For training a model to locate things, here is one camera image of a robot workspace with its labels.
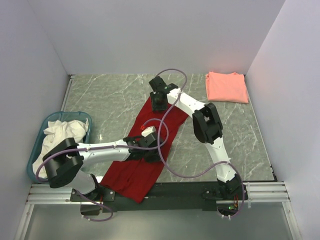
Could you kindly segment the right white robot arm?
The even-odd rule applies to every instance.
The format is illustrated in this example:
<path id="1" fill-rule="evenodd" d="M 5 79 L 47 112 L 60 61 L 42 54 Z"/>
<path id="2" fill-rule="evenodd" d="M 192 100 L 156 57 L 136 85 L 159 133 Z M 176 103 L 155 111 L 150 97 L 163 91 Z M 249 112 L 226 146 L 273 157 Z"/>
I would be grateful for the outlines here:
<path id="1" fill-rule="evenodd" d="M 210 169 L 216 169 L 218 182 L 218 198 L 221 200 L 245 200 L 245 187 L 239 172 L 231 164 L 231 159 L 226 151 L 223 140 L 223 124 L 218 110 L 213 103 L 200 102 L 185 92 L 177 85 L 166 84 L 156 76 L 149 81 L 152 88 L 150 93 L 152 110 L 165 111 L 160 120 L 160 131 L 165 123 L 165 118 L 173 107 L 179 108 L 192 118 L 193 133 L 197 140 L 204 144 L 212 161 Z"/>

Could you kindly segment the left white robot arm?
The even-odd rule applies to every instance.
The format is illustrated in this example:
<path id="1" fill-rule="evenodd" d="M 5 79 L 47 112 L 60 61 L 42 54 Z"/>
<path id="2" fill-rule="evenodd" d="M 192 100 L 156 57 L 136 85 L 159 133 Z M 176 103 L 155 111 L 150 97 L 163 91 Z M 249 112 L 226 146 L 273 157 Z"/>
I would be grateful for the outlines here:
<path id="1" fill-rule="evenodd" d="M 141 159 L 156 163 L 160 161 L 157 145 L 162 142 L 153 126 L 143 130 L 141 135 L 108 143 L 77 143 L 73 137 L 66 138 L 43 157 L 44 161 L 49 159 L 44 163 L 48 184 L 52 189 L 70 187 L 88 201 L 97 200 L 104 196 L 105 188 L 94 174 L 85 173 L 82 168 Z"/>

